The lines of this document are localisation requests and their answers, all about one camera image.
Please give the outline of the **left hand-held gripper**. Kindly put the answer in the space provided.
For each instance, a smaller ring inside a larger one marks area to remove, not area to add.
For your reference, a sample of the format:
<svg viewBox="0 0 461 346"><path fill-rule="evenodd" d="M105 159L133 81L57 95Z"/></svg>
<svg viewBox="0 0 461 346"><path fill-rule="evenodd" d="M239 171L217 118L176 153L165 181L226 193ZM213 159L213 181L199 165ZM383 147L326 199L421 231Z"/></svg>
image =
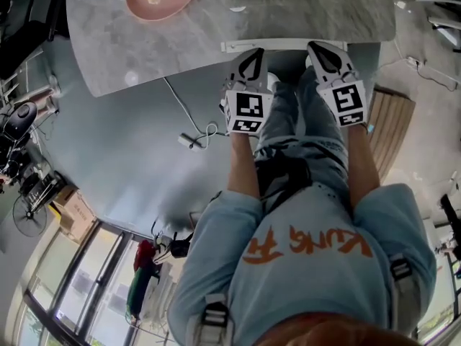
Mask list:
<svg viewBox="0 0 461 346"><path fill-rule="evenodd" d="M228 133L257 136L269 117L274 95L268 88L267 58L263 48L240 53L229 66L219 107Z"/></svg>

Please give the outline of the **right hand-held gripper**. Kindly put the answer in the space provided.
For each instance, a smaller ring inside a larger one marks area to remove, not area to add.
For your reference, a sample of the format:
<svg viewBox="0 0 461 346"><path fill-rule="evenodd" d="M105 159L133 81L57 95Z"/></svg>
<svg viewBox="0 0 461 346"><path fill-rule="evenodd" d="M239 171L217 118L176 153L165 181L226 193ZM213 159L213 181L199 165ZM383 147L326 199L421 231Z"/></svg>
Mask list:
<svg viewBox="0 0 461 346"><path fill-rule="evenodd" d="M348 53L321 41L310 41L308 55L318 78L317 93L328 105L340 128L364 123L367 99L364 82L354 71Z"/></svg>

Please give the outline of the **person's left forearm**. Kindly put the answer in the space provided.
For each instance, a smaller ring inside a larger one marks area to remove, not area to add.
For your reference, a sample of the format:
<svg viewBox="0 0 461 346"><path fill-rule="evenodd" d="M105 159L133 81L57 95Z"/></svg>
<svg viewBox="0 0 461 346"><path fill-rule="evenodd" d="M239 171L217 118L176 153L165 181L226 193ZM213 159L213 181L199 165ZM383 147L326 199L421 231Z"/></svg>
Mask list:
<svg viewBox="0 0 461 346"><path fill-rule="evenodd" d="M227 190L260 199L259 181L249 136L231 133L230 172Z"/></svg>

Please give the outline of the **person's right forearm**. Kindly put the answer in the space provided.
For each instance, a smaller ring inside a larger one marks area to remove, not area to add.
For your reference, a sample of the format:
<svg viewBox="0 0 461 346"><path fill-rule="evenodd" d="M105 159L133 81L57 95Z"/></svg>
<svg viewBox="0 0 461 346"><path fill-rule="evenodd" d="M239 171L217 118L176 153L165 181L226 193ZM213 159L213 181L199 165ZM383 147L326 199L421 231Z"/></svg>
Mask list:
<svg viewBox="0 0 461 346"><path fill-rule="evenodd" d="M380 187L380 177L364 123L347 128L348 185L350 205L353 209L370 192Z"/></svg>

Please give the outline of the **person's light blue jeans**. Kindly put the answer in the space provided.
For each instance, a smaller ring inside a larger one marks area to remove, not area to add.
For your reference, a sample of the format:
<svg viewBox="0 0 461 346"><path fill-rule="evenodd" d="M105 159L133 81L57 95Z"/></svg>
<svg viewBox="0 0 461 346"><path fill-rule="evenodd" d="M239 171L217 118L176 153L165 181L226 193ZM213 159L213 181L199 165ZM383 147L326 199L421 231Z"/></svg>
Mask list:
<svg viewBox="0 0 461 346"><path fill-rule="evenodd" d="M326 186L331 189L330 197L348 205L346 147L328 105L317 93L317 85L313 69L306 70L296 85L277 83L269 117L254 152L255 162L276 154L305 159L311 186ZM270 213L288 199L279 195L261 202L264 211Z"/></svg>

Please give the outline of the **wooden slatted bench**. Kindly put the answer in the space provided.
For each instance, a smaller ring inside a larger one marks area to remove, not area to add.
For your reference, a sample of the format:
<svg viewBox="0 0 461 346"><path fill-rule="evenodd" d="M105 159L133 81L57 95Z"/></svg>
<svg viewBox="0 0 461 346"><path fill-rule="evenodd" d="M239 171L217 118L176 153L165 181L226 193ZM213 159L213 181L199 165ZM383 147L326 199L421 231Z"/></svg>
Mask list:
<svg viewBox="0 0 461 346"><path fill-rule="evenodd" d="M370 105L368 140L380 181L384 182L406 137L416 103L375 89Z"/></svg>

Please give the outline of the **black waist pouch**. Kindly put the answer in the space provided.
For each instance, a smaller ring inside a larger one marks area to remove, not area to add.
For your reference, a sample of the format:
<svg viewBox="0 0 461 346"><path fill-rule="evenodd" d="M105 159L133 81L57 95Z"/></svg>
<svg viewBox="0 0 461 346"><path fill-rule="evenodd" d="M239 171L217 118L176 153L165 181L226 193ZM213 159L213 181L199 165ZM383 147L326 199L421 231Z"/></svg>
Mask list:
<svg viewBox="0 0 461 346"><path fill-rule="evenodd" d="M305 159L276 154L256 162L259 192L262 201L289 198L297 191L312 185L310 167Z"/></svg>

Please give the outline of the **person's light blue shirt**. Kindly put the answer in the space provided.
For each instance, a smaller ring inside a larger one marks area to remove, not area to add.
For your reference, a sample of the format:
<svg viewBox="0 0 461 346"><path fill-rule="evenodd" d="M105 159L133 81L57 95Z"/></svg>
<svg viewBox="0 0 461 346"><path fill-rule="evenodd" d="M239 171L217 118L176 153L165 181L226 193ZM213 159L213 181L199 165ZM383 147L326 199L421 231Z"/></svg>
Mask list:
<svg viewBox="0 0 461 346"><path fill-rule="evenodd" d="M313 185L271 213L223 191L205 209L167 319L180 344L206 297L222 294L233 343L251 346L276 324L314 312L343 314L410 334L429 307L437 264L411 189L379 187L352 213Z"/></svg>

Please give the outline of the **brown cardboard box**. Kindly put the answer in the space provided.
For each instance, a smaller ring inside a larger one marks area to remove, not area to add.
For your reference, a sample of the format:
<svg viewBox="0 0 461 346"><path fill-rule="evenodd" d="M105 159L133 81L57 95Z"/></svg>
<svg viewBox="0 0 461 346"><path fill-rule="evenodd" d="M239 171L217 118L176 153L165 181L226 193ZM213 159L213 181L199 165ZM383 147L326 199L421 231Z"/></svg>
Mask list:
<svg viewBox="0 0 461 346"><path fill-rule="evenodd" d="M66 185L56 195L53 204L61 216L60 226L64 233L72 241L80 244L96 220L94 211L80 189Z"/></svg>

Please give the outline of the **black round device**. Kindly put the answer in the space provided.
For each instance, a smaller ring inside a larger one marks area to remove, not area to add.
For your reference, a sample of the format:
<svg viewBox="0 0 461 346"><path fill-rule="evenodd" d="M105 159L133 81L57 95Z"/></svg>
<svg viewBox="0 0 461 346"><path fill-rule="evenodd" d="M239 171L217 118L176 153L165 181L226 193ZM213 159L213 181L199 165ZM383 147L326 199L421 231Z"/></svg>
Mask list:
<svg viewBox="0 0 461 346"><path fill-rule="evenodd" d="M34 102L22 103L7 119L4 135L13 141L19 141L28 132L37 117L37 106Z"/></svg>

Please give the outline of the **red green white bedding pile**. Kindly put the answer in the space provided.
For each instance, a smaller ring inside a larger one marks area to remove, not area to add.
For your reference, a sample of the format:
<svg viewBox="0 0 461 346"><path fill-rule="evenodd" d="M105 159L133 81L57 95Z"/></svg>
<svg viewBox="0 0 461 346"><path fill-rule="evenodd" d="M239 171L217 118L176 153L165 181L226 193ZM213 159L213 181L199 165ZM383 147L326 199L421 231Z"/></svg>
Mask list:
<svg viewBox="0 0 461 346"><path fill-rule="evenodd" d="M132 322L163 324L177 283L173 239L167 236L139 243L133 262L134 278L130 284L126 307Z"/></svg>

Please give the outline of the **black floor fan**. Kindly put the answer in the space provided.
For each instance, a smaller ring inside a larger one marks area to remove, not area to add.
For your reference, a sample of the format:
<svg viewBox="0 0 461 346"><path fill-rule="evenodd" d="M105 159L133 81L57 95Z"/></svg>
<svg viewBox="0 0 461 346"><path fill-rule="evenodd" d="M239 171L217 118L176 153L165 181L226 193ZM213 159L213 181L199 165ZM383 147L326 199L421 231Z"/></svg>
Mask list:
<svg viewBox="0 0 461 346"><path fill-rule="evenodd" d="M47 212L44 207L33 210L21 196L14 202L12 217L18 231L30 238L40 236L48 222Z"/></svg>

